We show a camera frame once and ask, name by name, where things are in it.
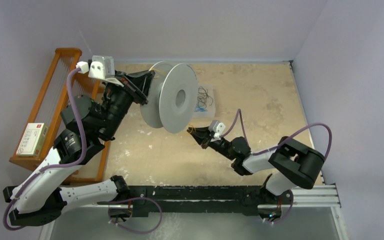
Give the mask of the grey cable spool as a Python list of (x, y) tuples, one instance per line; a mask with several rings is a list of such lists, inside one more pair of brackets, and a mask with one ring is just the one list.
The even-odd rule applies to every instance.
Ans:
[(199, 88), (195, 71), (186, 63), (170, 61), (159, 61), (150, 70), (156, 76), (148, 103), (140, 107), (142, 118), (152, 128), (177, 134), (186, 128), (195, 111)]

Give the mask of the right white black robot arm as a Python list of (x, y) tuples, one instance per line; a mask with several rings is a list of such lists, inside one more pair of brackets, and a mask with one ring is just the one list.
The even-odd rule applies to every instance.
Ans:
[(231, 167), (240, 176), (276, 169), (266, 178), (260, 191), (262, 200), (268, 204), (294, 187), (312, 189), (326, 161), (325, 155), (291, 136), (282, 137), (278, 145), (257, 154), (252, 152), (243, 136), (227, 140), (209, 126), (189, 127), (187, 133), (202, 149), (211, 148), (230, 160)]

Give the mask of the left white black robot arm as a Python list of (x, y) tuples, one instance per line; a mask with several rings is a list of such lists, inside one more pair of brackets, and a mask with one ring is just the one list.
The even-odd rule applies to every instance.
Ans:
[(122, 176), (77, 187), (63, 187), (62, 183), (103, 151), (104, 142), (114, 140), (133, 103), (148, 103), (154, 76), (153, 70), (115, 71), (113, 77), (121, 83), (105, 84), (102, 103), (68, 91), (70, 103), (60, 114), (65, 129), (28, 179), (3, 191), (8, 203), (2, 220), (6, 229), (43, 226), (78, 207), (93, 203), (122, 205), (129, 200), (130, 189)]

